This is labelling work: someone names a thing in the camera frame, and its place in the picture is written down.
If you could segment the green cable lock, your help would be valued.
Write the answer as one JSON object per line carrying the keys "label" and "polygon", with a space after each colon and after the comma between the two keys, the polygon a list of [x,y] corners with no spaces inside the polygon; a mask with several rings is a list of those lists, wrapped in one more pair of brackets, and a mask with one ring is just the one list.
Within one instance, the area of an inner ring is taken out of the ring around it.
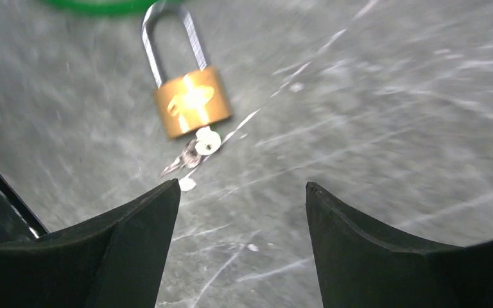
{"label": "green cable lock", "polygon": [[43,0],[53,8],[70,13],[90,16],[113,17],[145,12],[152,4],[160,3],[156,0],[131,1],[70,1],[70,0]]}

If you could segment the brass padlock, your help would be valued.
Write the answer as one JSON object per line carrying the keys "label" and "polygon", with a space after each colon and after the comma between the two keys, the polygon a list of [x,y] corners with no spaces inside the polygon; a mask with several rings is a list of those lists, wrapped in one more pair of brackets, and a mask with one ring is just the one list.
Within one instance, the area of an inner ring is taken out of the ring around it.
{"label": "brass padlock", "polygon": [[[176,15],[184,26],[198,68],[174,79],[164,72],[153,32],[164,15]],[[233,112],[215,66],[209,63],[189,10],[179,2],[158,1],[147,9],[141,38],[155,79],[155,106],[169,139],[224,121]]]}

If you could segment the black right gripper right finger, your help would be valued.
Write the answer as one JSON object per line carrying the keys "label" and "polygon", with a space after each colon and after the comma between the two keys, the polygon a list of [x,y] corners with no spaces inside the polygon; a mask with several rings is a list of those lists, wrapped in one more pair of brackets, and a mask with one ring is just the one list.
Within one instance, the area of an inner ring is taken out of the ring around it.
{"label": "black right gripper right finger", "polygon": [[418,237],[315,182],[306,215],[324,307],[493,307],[493,240],[461,247]]}

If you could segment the small silver key pair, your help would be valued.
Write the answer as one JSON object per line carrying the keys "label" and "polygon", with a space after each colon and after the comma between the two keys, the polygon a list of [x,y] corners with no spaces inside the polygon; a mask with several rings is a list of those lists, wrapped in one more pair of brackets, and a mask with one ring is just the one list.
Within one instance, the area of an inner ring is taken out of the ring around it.
{"label": "small silver key pair", "polygon": [[221,145],[222,139],[218,132],[215,132],[209,126],[200,128],[196,131],[195,138],[191,139],[175,160],[163,169],[161,176],[184,167],[193,169],[199,166],[203,158],[216,153]]}

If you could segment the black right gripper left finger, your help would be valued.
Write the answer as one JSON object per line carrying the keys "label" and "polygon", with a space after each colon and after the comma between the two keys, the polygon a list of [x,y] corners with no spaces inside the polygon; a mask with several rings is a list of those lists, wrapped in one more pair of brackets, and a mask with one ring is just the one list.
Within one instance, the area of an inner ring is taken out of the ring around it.
{"label": "black right gripper left finger", "polygon": [[178,180],[33,241],[0,243],[0,307],[154,307]]}

